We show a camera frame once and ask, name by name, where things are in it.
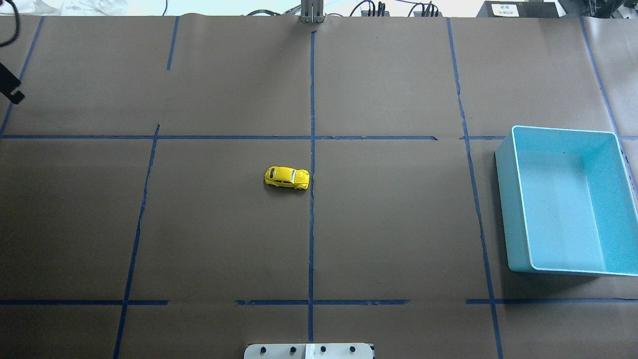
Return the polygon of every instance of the vertical blue tape line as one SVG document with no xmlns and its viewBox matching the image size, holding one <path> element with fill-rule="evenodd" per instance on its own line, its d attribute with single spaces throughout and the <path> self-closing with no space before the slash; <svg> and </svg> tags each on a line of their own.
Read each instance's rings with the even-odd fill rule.
<svg viewBox="0 0 638 359">
<path fill-rule="evenodd" d="M 315 31 L 310 33 L 310 229 L 308 248 L 308 342 L 315 340 Z"/>
<path fill-rule="evenodd" d="M 126 308 L 129 305 L 128 297 L 131 294 L 131 283 L 133 282 L 133 270 L 135 269 L 135 258 L 137 257 L 137 248 L 140 244 L 140 233 L 142 232 L 142 217 L 146 209 L 146 199 L 149 192 L 149 180 L 151 178 L 151 169 L 155 160 L 155 149 L 158 145 L 158 135 L 160 134 L 160 126 L 155 129 L 153 145 L 151 147 L 151 157 L 149 166 L 146 170 L 146 181 L 144 182 L 144 194 L 142 194 L 142 205 L 140 206 L 140 216 L 137 218 L 137 229 L 135 230 L 135 241 L 133 242 L 133 252 L 131 254 L 131 264 L 128 267 L 128 278 L 126 279 L 126 289 L 124 290 L 124 301 L 122 301 L 122 312 L 120 313 L 120 322 L 117 327 L 117 338 L 115 339 L 115 351 L 113 359 L 119 357 L 119 348 L 122 343 L 122 334 L 124 333 L 124 320 L 126 319 Z"/>
<path fill-rule="evenodd" d="M 485 242 L 485 232 L 483 230 L 483 218 L 480 214 L 479 204 L 479 191 L 477 190 L 476 177 L 474 175 L 474 164 L 472 163 L 472 155 L 470 151 L 470 135 L 468 134 L 468 124 L 465 120 L 465 110 L 463 109 L 463 103 L 461 102 L 461 82 L 459 80 L 459 68 L 456 63 L 456 51 L 454 50 L 454 37 L 452 36 L 452 23 L 450 18 L 447 18 L 447 32 L 450 38 L 450 51 L 452 53 L 452 66 L 454 67 L 454 79 L 456 80 L 456 94 L 459 100 L 459 111 L 461 112 L 461 119 L 463 120 L 463 135 L 465 141 L 465 151 L 468 156 L 468 166 L 470 168 L 470 179 L 472 183 L 472 192 L 474 192 L 474 206 L 479 221 L 480 229 L 480 241 L 483 247 L 483 265 L 485 267 L 485 276 L 487 280 L 487 292 L 489 294 L 490 308 L 492 311 L 492 324 L 494 326 L 494 339 L 496 340 L 496 352 L 498 359 L 503 359 L 503 349 L 501 347 L 501 334 L 498 329 L 498 317 L 496 315 L 496 303 L 494 302 L 494 287 L 492 285 L 492 275 L 489 269 L 489 258 L 487 257 L 487 245 Z"/>
<path fill-rule="evenodd" d="M 175 27 L 173 27 L 173 40 L 170 42 L 170 52 L 168 53 L 168 64 L 166 70 L 170 71 L 170 66 L 173 63 L 173 51 L 175 50 L 175 40 L 177 39 L 177 28 L 179 27 L 179 16 L 175 17 Z"/>
<path fill-rule="evenodd" d="M 585 47 L 587 48 L 587 54 L 590 56 L 591 67 L 594 70 L 594 75 L 596 75 L 596 81 L 598 81 L 598 87 L 600 88 L 600 94 L 602 95 L 602 100 L 605 103 L 605 108 L 607 109 L 607 115 L 609 116 L 609 120 L 611 121 L 611 126 L 614 128 L 614 133 L 619 137 L 619 145 L 620 150 L 623 152 L 623 157 L 625 158 L 625 167 L 627 168 L 627 175 L 629 177 L 629 181 L 632 184 L 632 188 L 634 190 L 634 194 L 638 195 L 636 192 L 638 187 L 636 187 L 636 181 L 634 178 L 634 172 L 632 170 L 632 165 L 629 163 L 629 159 L 627 158 L 627 152 L 625 152 L 625 147 L 623 146 L 622 138 L 620 138 L 620 133 L 618 131 L 618 126 L 616 125 L 616 118 L 614 117 L 614 113 L 611 110 L 611 106 L 609 105 L 609 99 L 607 98 L 607 92 L 605 91 L 605 86 L 602 84 L 602 80 L 600 79 L 600 73 L 598 72 L 598 66 L 596 65 L 596 60 L 594 59 L 594 54 L 591 51 L 590 46 L 590 38 L 587 35 L 587 29 L 585 27 L 584 17 L 580 18 L 581 20 L 581 30 L 582 36 L 585 39 Z"/>
<path fill-rule="evenodd" d="M 38 42 L 38 37 L 40 36 L 40 30 L 42 30 L 42 24 L 44 24 L 44 16 L 40 17 L 40 23 L 38 24 L 36 34 L 33 36 L 33 40 L 31 41 L 31 47 L 29 47 L 29 52 L 27 53 L 27 57 L 24 59 L 24 65 L 22 65 L 20 76 L 18 76 L 18 80 L 20 81 L 22 81 L 22 78 L 24 78 L 24 73 L 27 72 L 27 66 L 29 66 L 29 61 L 31 60 L 31 55 L 33 54 L 33 49 L 36 46 L 36 42 Z M 4 120 L 2 121 L 2 127 L 0 127 L 0 137 L 2 137 L 2 135 L 4 134 L 4 129 L 6 128 L 6 124 L 9 122 L 9 116 L 11 115 L 12 109 L 13 109 L 13 102 L 10 102 L 9 106 L 6 108 L 6 112 L 4 113 Z"/>
</svg>

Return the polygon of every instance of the storage box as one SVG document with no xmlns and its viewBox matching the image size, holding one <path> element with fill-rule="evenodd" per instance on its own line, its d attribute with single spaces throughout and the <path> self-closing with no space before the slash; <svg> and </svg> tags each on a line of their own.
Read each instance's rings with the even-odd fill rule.
<svg viewBox="0 0 638 359">
<path fill-rule="evenodd" d="M 515 126 L 496 166 L 510 269 L 638 276 L 638 216 L 615 134 Z"/>
</svg>

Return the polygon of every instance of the white bracket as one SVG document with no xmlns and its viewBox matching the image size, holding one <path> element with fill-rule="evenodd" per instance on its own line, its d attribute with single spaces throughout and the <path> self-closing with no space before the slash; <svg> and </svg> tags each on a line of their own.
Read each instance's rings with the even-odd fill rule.
<svg viewBox="0 0 638 359">
<path fill-rule="evenodd" d="M 374 359 L 365 343 L 251 344 L 244 359 Z"/>
<path fill-rule="evenodd" d="M 323 0 L 301 0 L 301 16 L 299 19 L 306 24 L 323 22 Z"/>
</svg>

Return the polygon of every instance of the black box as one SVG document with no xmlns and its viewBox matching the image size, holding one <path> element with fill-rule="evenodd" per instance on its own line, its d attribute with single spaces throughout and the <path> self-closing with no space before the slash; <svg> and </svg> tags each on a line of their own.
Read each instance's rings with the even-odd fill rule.
<svg viewBox="0 0 638 359">
<path fill-rule="evenodd" d="M 494 7 L 502 13 L 495 13 Z M 558 19 L 556 3 L 515 3 L 509 1 L 485 1 L 477 17 L 546 17 Z"/>
</svg>

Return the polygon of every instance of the car roof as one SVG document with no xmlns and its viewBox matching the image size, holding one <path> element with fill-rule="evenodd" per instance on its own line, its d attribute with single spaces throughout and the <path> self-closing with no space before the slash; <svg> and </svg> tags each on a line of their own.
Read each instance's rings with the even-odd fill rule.
<svg viewBox="0 0 638 359">
<path fill-rule="evenodd" d="M 289 167 L 276 167 L 275 166 L 275 175 L 271 179 L 272 180 L 290 182 L 290 176 L 292 175 L 292 171 L 293 170 L 294 169 L 289 168 Z"/>
</svg>

